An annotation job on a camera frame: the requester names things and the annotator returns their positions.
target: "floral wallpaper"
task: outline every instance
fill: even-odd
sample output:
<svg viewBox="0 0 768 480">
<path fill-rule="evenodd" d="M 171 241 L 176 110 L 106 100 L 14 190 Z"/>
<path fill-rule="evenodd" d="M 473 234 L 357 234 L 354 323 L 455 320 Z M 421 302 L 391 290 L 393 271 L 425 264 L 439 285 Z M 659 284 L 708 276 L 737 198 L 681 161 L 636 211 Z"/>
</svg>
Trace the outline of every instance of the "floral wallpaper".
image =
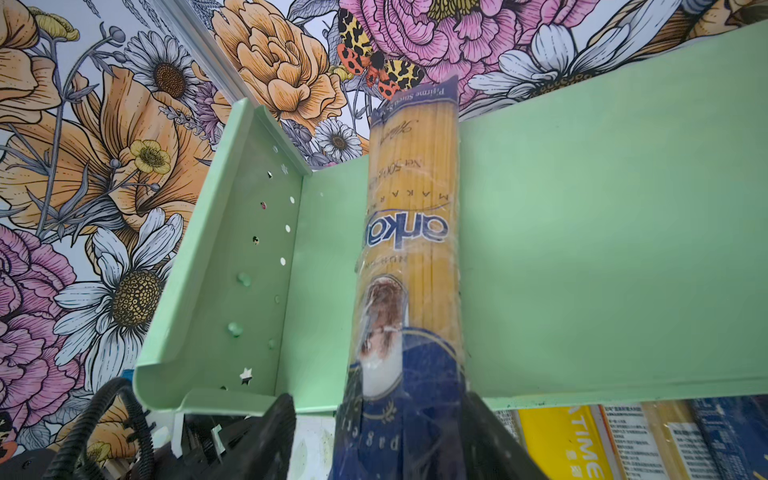
<svg viewBox="0 0 768 480">
<path fill-rule="evenodd" d="M 188 0 L 315 168 L 394 91 L 462 119 L 768 17 L 768 0 Z M 147 0 L 0 0 L 0 462 L 141 350 L 230 106 Z M 132 456 L 119 403 L 89 454 Z"/>
<path fill-rule="evenodd" d="M 0 5 L 2 462 L 56 449 L 134 368 L 223 125 L 148 2 Z M 135 455 L 126 419 L 93 458 Z"/>
<path fill-rule="evenodd" d="M 465 120 L 768 18 L 767 0 L 188 1 L 314 168 L 366 154 L 399 89 L 458 75 Z"/>
</svg>

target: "pink peony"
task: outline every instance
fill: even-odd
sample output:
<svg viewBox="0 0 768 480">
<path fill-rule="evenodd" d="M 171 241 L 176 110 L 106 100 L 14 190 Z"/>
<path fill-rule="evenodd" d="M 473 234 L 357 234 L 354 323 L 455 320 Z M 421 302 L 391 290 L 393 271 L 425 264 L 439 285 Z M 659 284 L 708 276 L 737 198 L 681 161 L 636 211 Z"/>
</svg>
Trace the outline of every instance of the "pink peony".
<svg viewBox="0 0 768 480">
<path fill-rule="evenodd" d="M 518 0 L 512 9 L 523 26 L 519 45 L 530 45 L 534 33 L 542 25 L 573 28 L 594 10 L 598 0 Z"/>
<path fill-rule="evenodd" d="M 78 359 L 55 363 L 65 337 L 53 333 L 62 311 L 53 297 L 74 279 L 64 255 L 0 225 L 0 410 L 13 419 L 9 441 L 83 385 Z"/>
<path fill-rule="evenodd" d="M 477 0 L 467 11 L 441 0 L 340 0 L 374 48 L 407 58 L 435 83 L 458 75 L 459 100 L 480 98 L 469 87 L 477 74 L 498 71 L 498 56 L 530 45 L 539 25 L 573 27 L 598 0 Z"/>
</svg>

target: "white daisy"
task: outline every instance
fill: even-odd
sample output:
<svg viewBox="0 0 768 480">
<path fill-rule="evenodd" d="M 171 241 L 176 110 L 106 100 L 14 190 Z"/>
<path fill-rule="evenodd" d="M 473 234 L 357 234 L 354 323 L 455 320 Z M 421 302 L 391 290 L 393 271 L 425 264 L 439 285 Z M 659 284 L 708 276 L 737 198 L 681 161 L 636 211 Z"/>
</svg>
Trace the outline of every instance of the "white daisy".
<svg viewBox="0 0 768 480">
<path fill-rule="evenodd" d="M 131 255 L 114 233 L 97 229 L 93 245 L 101 282 L 76 282 L 55 297 L 59 306 L 71 310 L 54 326 L 55 333 L 69 336 L 56 365 L 90 349 L 85 388 L 93 392 L 134 368 L 174 259 L 159 269 L 157 265 L 171 255 L 184 225 L 180 214 L 164 221 L 161 208 L 149 213 Z"/>
<path fill-rule="evenodd" d="M 143 31 L 125 46 L 125 66 L 150 91 L 164 91 L 188 107 L 195 105 L 197 87 L 202 83 L 192 72 L 192 57 L 176 38 Z"/>
<path fill-rule="evenodd" d="M 346 162 L 362 155 L 360 139 L 338 118 L 323 120 L 315 129 L 315 140 L 332 160 Z"/>
<path fill-rule="evenodd" d="M 501 71 L 475 75 L 469 86 L 498 100 L 521 101 L 613 70 L 640 51 L 678 5 L 680 0 L 647 0 L 578 54 L 568 28 L 542 25 L 531 44 L 533 58 L 507 51 L 498 58 Z"/>
</svg>

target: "green metal shelf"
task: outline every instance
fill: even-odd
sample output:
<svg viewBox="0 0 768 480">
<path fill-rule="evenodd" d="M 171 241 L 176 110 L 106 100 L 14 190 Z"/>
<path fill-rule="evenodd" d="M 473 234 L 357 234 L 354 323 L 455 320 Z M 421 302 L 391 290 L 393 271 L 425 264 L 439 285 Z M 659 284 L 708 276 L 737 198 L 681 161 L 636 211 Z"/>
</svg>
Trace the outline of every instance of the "green metal shelf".
<svg viewBox="0 0 768 480">
<path fill-rule="evenodd" d="M 462 123 L 466 368 L 491 407 L 768 392 L 765 45 L 768 22 Z M 234 106 L 134 373 L 147 407 L 336 408 L 367 160 L 311 174 Z"/>
</svg>

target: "spaghetti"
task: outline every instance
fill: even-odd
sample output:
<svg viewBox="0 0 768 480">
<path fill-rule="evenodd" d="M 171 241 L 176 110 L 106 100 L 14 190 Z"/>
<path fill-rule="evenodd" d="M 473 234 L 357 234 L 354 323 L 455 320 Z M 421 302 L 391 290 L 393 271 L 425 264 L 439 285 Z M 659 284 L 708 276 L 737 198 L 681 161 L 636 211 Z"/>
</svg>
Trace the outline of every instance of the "spaghetti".
<svg viewBox="0 0 768 480">
<path fill-rule="evenodd" d="M 464 478 L 457 81 L 372 116 L 368 222 L 331 478 Z"/>
</svg>

